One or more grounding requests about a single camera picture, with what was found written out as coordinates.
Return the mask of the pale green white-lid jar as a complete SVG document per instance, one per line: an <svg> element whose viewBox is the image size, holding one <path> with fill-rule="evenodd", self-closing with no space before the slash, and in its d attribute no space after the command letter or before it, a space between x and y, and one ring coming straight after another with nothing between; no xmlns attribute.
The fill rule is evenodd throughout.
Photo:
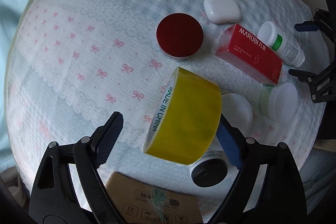
<svg viewBox="0 0 336 224"><path fill-rule="evenodd" d="M292 83L265 85L260 94L259 109L263 116L283 124L294 116L297 103L298 93Z"/></svg>

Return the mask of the white green label bottle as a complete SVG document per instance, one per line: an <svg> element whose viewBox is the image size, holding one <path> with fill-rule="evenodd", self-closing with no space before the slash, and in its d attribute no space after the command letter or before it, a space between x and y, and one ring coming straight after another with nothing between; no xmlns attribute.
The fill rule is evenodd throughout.
<svg viewBox="0 0 336 224"><path fill-rule="evenodd" d="M305 62L305 53L292 36L271 21L264 22L257 37L268 46L286 65L299 68Z"/></svg>

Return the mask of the white lid green jar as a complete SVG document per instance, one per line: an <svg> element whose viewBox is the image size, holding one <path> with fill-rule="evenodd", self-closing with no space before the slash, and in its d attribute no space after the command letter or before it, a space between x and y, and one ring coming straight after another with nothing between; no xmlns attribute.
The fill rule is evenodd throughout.
<svg viewBox="0 0 336 224"><path fill-rule="evenodd" d="M253 112L245 97L232 92L221 92L222 114L230 125L237 127L244 136L248 136L252 127Z"/></svg>

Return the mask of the yellow packing tape roll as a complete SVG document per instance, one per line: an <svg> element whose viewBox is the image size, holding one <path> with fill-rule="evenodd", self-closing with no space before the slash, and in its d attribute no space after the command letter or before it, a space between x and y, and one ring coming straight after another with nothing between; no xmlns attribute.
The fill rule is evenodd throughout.
<svg viewBox="0 0 336 224"><path fill-rule="evenodd" d="M209 148L221 114L219 86L177 67L159 100L143 152L190 165Z"/></svg>

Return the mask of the small black lid jar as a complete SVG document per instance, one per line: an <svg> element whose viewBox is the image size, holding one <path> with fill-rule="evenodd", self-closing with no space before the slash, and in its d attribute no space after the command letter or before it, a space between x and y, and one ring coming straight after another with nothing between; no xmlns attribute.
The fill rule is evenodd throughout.
<svg viewBox="0 0 336 224"><path fill-rule="evenodd" d="M200 159L189 166L193 183L201 188L215 186L222 182L228 173L227 163L220 151L208 149Z"/></svg>

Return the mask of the brown cardboard box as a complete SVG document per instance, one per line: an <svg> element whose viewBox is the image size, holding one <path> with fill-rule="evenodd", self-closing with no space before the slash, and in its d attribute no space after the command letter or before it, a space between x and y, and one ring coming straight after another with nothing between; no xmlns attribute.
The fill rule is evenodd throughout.
<svg viewBox="0 0 336 224"><path fill-rule="evenodd" d="M118 172L110 176L106 191L129 223L203 223L195 196L157 188Z"/></svg>

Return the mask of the red Marubi carton box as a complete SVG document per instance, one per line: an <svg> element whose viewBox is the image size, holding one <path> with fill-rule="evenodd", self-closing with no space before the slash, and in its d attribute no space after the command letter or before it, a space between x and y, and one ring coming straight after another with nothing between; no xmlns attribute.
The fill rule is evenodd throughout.
<svg viewBox="0 0 336 224"><path fill-rule="evenodd" d="M240 24L223 32L215 56L261 84L276 86L279 83L283 61Z"/></svg>

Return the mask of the white earbuds case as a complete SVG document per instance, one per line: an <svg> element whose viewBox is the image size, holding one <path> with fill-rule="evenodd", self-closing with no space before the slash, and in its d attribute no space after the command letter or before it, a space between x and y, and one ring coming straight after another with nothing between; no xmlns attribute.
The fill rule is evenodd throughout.
<svg viewBox="0 0 336 224"><path fill-rule="evenodd" d="M207 19L214 24L236 23L242 18L235 0L204 0L203 7Z"/></svg>

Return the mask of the red lid cream jar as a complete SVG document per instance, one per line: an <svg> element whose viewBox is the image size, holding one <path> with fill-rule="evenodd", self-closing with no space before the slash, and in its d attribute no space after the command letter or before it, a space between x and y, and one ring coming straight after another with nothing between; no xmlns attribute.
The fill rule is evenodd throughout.
<svg viewBox="0 0 336 224"><path fill-rule="evenodd" d="M155 34L161 51L179 61L197 53L204 39L201 24L193 16L180 12L165 16Z"/></svg>

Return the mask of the floral checked bed cover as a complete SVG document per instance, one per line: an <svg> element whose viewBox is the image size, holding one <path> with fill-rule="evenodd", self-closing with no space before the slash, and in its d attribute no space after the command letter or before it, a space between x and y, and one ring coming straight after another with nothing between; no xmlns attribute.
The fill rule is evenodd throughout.
<svg viewBox="0 0 336 224"><path fill-rule="evenodd" d="M284 141L298 167L313 147L325 105L310 99L306 84L281 73L298 91L294 116L285 124L260 114L262 85L215 56L224 25L207 20L204 0L32 0L21 18L6 72L6 118L11 149L28 190L33 188L43 154L52 141L77 142L103 125L114 111L124 118L121 135L100 167L103 182L118 171L176 192L198 196L209 218L237 174L208 189L197 187L187 166L143 153L155 108L176 67L244 96L252 106L249 136L263 144ZM319 72L329 64L327 46L318 32L298 33L294 25L311 18L301 0L235 0L241 25L256 34L271 20L302 47L305 71ZM174 60L160 49L156 29L167 15L185 13L202 26L200 49Z"/></svg>

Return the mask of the light blue curtain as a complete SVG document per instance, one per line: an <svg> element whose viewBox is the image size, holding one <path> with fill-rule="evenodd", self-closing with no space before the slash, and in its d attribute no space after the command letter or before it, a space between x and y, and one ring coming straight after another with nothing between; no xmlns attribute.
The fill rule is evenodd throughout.
<svg viewBox="0 0 336 224"><path fill-rule="evenodd" d="M29 0L1 0L1 171L15 166L15 161L13 154L11 152L9 138L7 134L7 127L5 122L5 109L4 109L4 87L5 87L5 72L6 72L6 62L9 54L9 50L12 44L12 39L14 37L15 31L17 29L21 15L27 5Z"/></svg>

